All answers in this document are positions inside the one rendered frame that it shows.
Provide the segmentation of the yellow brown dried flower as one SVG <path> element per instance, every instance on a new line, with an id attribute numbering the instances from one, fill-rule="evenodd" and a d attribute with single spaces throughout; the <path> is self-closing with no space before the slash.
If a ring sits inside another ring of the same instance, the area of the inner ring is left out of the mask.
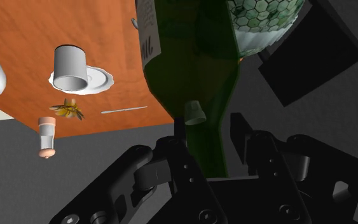
<path id="1" fill-rule="evenodd" d="M 82 120 L 85 118 L 84 114 L 82 113 L 81 109 L 79 109 L 78 105 L 76 104 L 75 99 L 64 99 L 64 103 L 61 105 L 50 106 L 50 110 L 54 111 L 57 116 L 63 116 L 66 118 L 78 118 Z"/>

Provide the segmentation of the green hexagon patterned vase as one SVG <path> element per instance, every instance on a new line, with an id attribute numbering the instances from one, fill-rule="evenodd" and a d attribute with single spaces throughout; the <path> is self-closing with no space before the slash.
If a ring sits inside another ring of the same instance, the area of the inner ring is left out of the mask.
<path id="1" fill-rule="evenodd" d="M 277 42 L 293 25 L 305 0 L 228 0 L 239 56 Z"/>

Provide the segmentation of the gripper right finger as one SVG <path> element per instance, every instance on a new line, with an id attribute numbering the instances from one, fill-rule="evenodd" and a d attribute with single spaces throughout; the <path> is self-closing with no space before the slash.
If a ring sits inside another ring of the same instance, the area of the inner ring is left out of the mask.
<path id="1" fill-rule="evenodd" d="M 286 141 L 230 115 L 231 141 L 249 175 L 257 175 L 276 224 L 358 224 L 358 158 L 304 134 Z"/>

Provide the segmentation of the dark green glass bottle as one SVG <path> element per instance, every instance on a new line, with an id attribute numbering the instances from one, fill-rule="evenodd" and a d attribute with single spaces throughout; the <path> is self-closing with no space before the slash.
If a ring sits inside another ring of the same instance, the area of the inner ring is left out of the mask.
<path id="1" fill-rule="evenodd" d="M 142 69 L 173 119 L 199 101 L 207 120 L 186 125 L 186 143 L 206 178 L 226 178 L 221 121 L 238 78 L 228 0 L 135 0 Z"/>

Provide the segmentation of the white saucer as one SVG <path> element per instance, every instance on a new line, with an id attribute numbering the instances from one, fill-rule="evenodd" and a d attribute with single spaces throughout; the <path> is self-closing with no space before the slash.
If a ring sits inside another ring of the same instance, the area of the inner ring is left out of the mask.
<path id="1" fill-rule="evenodd" d="M 93 95 L 109 90 L 114 85 L 113 76 L 99 67 L 86 67 L 86 80 L 80 76 L 55 78 L 54 72 L 48 79 L 50 85 L 67 94 Z"/>

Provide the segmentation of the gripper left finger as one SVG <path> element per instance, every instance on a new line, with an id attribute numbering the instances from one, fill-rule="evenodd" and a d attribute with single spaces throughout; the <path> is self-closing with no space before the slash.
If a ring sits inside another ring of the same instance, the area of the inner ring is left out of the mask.
<path id="1" fill-rule="evenodd" d="M 154 149 L 130 147 L 49 224 L 129 224 L 164 183 L 171 184 L 172 196 L 145 224 L 228 224 L 208 181 L 177 135 L 160 138 Z"/>

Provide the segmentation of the small pale grey cup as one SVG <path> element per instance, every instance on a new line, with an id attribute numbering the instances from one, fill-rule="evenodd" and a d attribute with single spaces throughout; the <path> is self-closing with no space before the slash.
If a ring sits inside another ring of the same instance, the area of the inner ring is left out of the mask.
<path id="1" fill-rule="evenodd" d="M 199 101 L 188 101 L 184 105 L 184 123 L 197 125 L 207 120 Z"/>

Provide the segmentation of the orange wooden table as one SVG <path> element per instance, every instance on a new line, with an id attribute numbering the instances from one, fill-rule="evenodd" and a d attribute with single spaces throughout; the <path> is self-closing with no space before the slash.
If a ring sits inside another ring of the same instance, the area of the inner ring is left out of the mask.
<path id="1" fill-rule="evenodd" d="M 134 17 L 135 0 L 0 0 L 0 65 L 7 79 L 0 110 L 37 129 L 39 118 L 53 115 L 51 105 L 72 99 L 48 79 L 55 48 L 73 44 L 89 65 L 111 73 L 114 85 L 76 96 L 85 118 L 58 117 L 58 137 L 170 123 L 142 74 Z M 100 113 L 139 106 L 147 108 Z"/>

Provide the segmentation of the glass shaker with pink caps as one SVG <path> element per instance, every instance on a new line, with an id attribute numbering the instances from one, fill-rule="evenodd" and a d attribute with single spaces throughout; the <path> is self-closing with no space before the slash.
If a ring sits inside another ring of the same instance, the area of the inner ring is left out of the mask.
<path id="1" fill-rule="evenodd" d="M 55 137 L 56 119 L 54 117 L 41 117 L 38 119 L 40 151 L 38 155 L 41 158 L 50 158 L 54 156 L 54 137 Z"/>

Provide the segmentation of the thin silver knife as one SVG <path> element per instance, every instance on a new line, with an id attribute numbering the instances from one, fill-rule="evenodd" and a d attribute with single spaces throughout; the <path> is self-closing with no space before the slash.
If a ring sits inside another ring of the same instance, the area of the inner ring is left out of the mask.
<path id="1" fill-rule="evenodd" d="M 145 109 L 147 106 L 139 106 L 139 107 L 132 107 L 132 108 L 123 108 L 123 109 L 114 109 L 114 110 L 106 110 L 101 111 L 101 114 L 108 114 L 108 113 L 116 113 L 116 112 L 122 112 L 122 111 L 132 111 L 137 109 Z"/>

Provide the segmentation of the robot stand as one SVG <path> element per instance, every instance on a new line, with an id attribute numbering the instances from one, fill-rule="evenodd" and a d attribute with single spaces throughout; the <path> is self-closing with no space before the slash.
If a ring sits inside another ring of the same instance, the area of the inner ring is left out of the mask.
<path id="1" fill-rule="evenodd" d="M 358 62 L 358 39 L 329 0 L 309 0 L 304 19 L 273 52 L 258 53 L 259 72 L 284 107 Z"/>

